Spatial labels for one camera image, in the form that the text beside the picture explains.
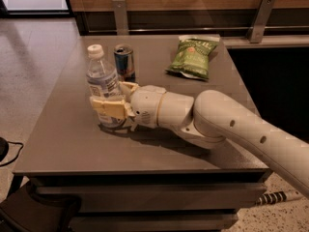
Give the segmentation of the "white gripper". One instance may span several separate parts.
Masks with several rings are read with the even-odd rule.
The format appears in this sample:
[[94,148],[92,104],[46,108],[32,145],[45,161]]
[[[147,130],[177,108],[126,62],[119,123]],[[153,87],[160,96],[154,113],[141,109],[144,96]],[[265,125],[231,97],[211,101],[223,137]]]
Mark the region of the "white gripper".
[[139,87],[137,83],[125,81],[120,82],[120,90],[118,101],[91,96],[92,108],[101,115],[121,120],[135,115],[137,125],[156,128],[158,108],[166,90],[153,85]]

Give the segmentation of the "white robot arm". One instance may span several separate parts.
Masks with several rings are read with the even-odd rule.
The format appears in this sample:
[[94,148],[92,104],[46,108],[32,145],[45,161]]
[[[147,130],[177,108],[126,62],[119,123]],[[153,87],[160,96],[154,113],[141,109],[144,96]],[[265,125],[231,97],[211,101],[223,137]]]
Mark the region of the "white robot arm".
[[206,90],[193,98],[153,85],[122,82],[120,86],[121,95],[91,96],[92,108],[103,116],[129,119],[133,127],[167,129],[205,149],[214,149],[229,139],[309,197],[309,144],[229,96]]

